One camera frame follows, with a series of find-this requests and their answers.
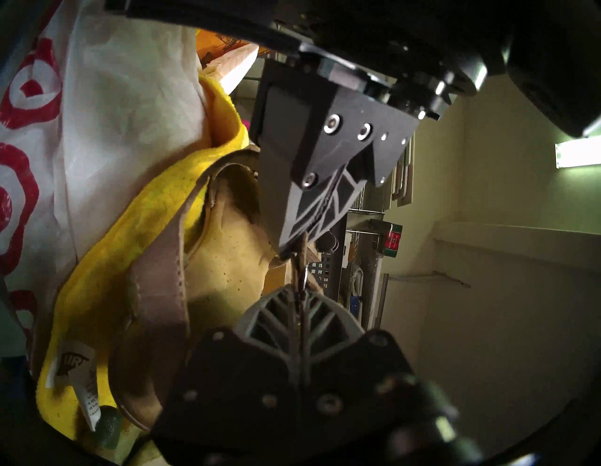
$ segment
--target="plastic bag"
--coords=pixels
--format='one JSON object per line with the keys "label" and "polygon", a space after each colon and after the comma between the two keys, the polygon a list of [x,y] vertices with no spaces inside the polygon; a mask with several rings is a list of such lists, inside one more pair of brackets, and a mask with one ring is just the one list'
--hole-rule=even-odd
{"label": "plastic bag", "polygon": [[78,258],[152,178],[190,152],[186,146],[210,145],[196,30],[112,16],[103,5],[82,2],[64,84],[67,194]]}
{"label": "plastic bag", "polygon": [[56,289],[75,265],[59,118],[74,12],[54,2],[0,101],[0,273],[7,292],[0,312],[3,320],[18,316],[30,360],[43,357],[48,337],[34,340],[33,327],[49,320]]}
{"label": "plastic bag", "polygon": [[148,181],[210,145],[195,30],[111,16],[103,5],[56,1],[0,103],[0,272],[10,303],[0,312],[18,315],[34,360],[76,260]]}

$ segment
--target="screw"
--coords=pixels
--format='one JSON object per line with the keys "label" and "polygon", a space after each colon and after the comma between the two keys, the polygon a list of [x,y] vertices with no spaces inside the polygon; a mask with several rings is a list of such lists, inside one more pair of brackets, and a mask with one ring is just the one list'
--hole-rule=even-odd
{"label": "screw", "polygon": [[374,333],[370,337],[370,343],[372,345],[382,347],[382,346],[386,346],[388,344],[388,339],[384,335],[381,335],[379,333]]}
{"label": "screw", "polygon": [[323,394],[317,399],[317,410],[326,416],[335,416],[342,411],[342,408],[342,400],[332,393]]}
{"label": "screw", "polygon": [[188,391],[184,392],[182,398],[184,399],[184,401],[192,402],[192,401],[196,400],[197,396],[198,396],[198,392],[196,390],[188,390]]}
{"label": "screw", "polygon": [[317,182],[317,175],[313,172],[309,173],[307,176],[305,176],[305,179],[303,179],[302,181],[302,187],[305,189],[309,189],[312,188],[313,186],[315,186]]}
{"label": "screw", "polygon": [[333,113],[328,117],[326,126],[323,127],[323,130],[326,132],[326,134],[333,134],[339,126],[340,116],[336,115],[336,113]]}
{"label": "screw", "polygon": [[263,403],[263,406],[265,406],[267,409],[275,408],[278,405],[278,397],[270,394],[263,395],[263,398],[261,398],[261,403]]}
{"label": "screw", "polygon": [[359,134],[357,134],[357,139],[360,141],[364,141],[370,135],[370,132],[371,125],[369,123],[364,124],[363,128],[361,128],[361,131],[359,131]]}
{"label": "screw", "polygon": [[376,393],[378,395],[387,394],[397,385],[397,380],[392,375],[384,377],[382,382],[376,384]]}

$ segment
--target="sandal strap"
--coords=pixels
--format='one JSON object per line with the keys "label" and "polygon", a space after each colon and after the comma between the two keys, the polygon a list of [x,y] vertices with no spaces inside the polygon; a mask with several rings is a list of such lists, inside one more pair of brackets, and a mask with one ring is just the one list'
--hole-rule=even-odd
{"label": "sandal strap", "polygon": [[184,220],[203,186],[228,165],[258,167],[254,150],[239,150],[211,165],[165,229],[134,261],[130,279],[137,291],[134,319],[151,337],[151,376],[161,404],[188,351],[190,333],[184,278]]}

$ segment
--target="care label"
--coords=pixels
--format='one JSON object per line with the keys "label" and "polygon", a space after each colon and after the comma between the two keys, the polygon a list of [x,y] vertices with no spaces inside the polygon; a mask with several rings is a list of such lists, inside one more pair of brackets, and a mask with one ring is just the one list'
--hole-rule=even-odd
{"label": "care label", "polygon": [[96,351],[76,340],[60,343],[46,378],[46,388],[55,385],[73,387],[85,420],[94,432],[96,423],[100,420]]}

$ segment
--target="yellow cloth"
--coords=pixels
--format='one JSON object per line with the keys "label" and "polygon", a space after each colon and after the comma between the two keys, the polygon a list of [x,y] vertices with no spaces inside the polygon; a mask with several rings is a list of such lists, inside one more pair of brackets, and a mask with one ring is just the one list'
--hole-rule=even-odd
{"label": "yellow cloth", "polygon": [[[210,137],[211,148],[191,153],[152,180],[85,255],[56,299],[36,399],[42,418],[72,440],[78,437],[77,419],[81,416],[75,392],[72,387],[46,388],[58,345],[63,340],[78,340],[94,348],[100,405],[116,406],[109,389],[108,358],[114,332],[128,309],[126,274],[130,265],[165,228],[203,171],[219,158],[248,145],[246,128],[221,86],[204,78],[201,84],[206,95],[206,137]],[[186,217],[186,242],[198,229],[205,191],[201,191]]]}

